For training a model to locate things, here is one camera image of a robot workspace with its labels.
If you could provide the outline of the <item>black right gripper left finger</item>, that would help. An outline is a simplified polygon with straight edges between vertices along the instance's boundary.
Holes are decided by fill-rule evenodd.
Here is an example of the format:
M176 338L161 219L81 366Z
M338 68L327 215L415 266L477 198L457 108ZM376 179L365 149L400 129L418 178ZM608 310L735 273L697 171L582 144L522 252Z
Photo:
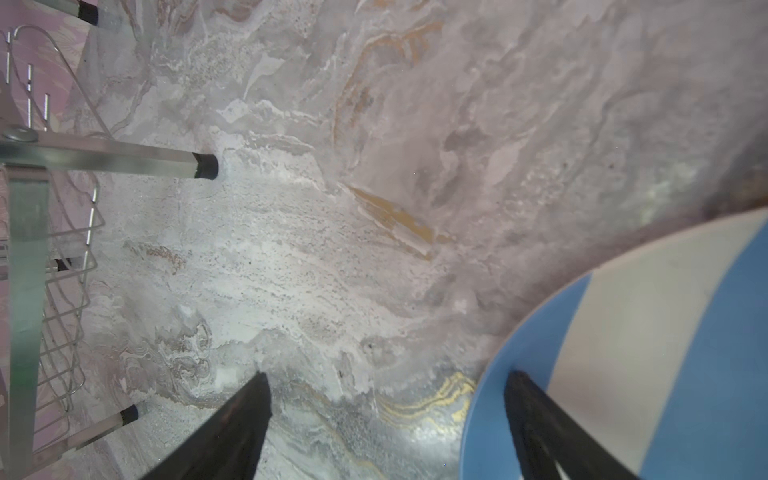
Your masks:
M144 477L251 480L271 417L268 377L258 372Z

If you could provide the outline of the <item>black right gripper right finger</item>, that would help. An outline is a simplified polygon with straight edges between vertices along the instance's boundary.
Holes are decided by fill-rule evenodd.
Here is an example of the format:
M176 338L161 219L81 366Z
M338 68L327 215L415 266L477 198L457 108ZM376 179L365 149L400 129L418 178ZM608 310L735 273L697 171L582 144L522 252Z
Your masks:
M508 375L504 405L524 479L638 479L526 373Z

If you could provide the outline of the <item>blue striped plate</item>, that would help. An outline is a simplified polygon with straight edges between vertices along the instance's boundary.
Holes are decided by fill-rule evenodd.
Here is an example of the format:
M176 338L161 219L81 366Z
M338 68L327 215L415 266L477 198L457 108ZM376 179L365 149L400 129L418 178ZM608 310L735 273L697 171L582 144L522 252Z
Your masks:
M517 479L504 408L520 370L643 479L767 475L767 212L626 253L508 336L471 401L463 479Z

